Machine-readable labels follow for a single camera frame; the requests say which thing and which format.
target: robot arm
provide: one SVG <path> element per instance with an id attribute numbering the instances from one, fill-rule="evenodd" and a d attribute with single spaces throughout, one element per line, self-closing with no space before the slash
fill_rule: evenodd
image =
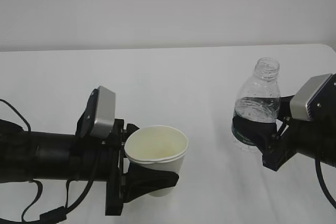
<path id="1" fill-rule="evenodd" d="M 0 183 L 61 179 L 67 181 L 67 188 L 72 180 L 88 183 L 71 206 L 66 203 L 40 215 L 36 221 L 25 222 L 22 216 L 22 222 L 0 219 L 0 224 L 63 221 L 66 214 L 84 200 L 95 180 L 107 183 L 105 214 L 108 216 L 121 215 L 124 203 L 173 187 L 178 181 L 178 174 L 174 172 L 152 170 L 134 163 L 124 173 L 123 146 L 139 128 L 128 124 L 124 129 L 124 120 L 114 118 L 116 95 L 102 86 L 91 93 L 75 135 L 32 132 L 23 116 L 4 102 L 25 121 L 28 131 L 14 123 L 0 121 Z M 41 183 L 37 184 L 40 195 Z"/>
<path id="2" fill-rule="evenodd" d="M 336 167 L 335 100 L 336 74 L 312 77 L 296 95 L 281 98 L 279 130 L 275 123 L 253 122 L 237 115 L 233 127 L 258 147 L 266 168 L 277 171 L 296 153 L 314 158 L 321 188 L 336 208 L 320 166 L 323 162 Z"/>

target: white wall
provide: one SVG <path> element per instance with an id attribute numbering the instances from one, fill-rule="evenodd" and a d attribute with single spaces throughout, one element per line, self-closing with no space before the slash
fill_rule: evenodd
<path id="1" fill-rule="evenodd" d="M 336 45 L 335 0 L 0 0 L 0 50 Z"/>

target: water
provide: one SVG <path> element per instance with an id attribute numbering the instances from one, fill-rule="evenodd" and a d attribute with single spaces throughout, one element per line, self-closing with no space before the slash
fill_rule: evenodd
<path id="1" fill-rule="evenodd" d="M 235 104 L 235 114 L 255 122 L 274 123 L 278 116 L 280 98 L 238 99 Z M 255 152 L 258 148 L 248 138 L 240 134 L 232 125 L 231 139 L 240 149 Z"/>
<path id="2" fill-rule="evenodd" d="M 274 123 L 278 116 L 280 98 L 244 97 L 236 101 L 235 113 L 251 121 Z"/>

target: black cylindrical arm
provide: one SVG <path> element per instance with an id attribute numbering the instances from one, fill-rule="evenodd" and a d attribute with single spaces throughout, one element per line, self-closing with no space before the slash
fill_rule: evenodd
<path id="1" fill-rule="evenodd" d="M 79 154 L 71 151 L 77 140 L 74 135 L 43 132 L 0 136 L 0 183 L 32 178 L 87 180 L 95 156 L 95 140 L 86 141 Z M 107 180 L 108 166 L 108 148 L 103 147 L 96 180 Z"/>

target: bottle label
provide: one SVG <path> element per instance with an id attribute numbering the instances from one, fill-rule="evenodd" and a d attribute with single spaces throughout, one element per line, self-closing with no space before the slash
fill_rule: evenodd
<path id="1" fill-rule="evenodd" d="M 238 130 L 236 130 L 234 128 L 233 124 L 231 125 L 231 131 L 232 131 L 233 136 L 235 136 L 235 138 L 237 138 L 237 140 L 239 140 L 243 144 L 247 144 L 247 145 L 250 145 L 250 146 L 256 146 L 250 139 L 248 139 L 247 137 L 242 135 Z"/>

